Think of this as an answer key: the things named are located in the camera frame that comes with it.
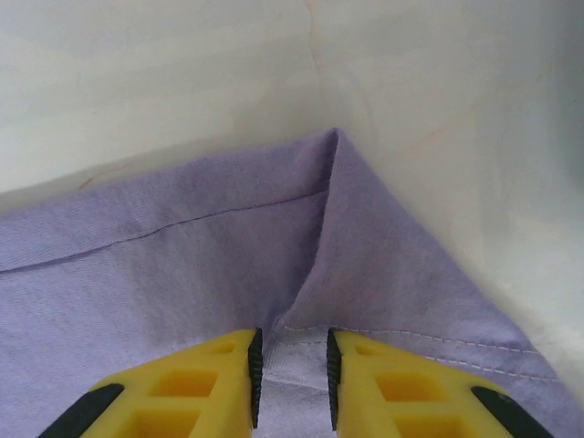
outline lavender fabric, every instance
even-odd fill
[[[580,407],[338,130],[205,158],[0,218],[0,436],[95,381],[266,330],[258,437],[333,437],[328,326],[506,387],[557,437]]]

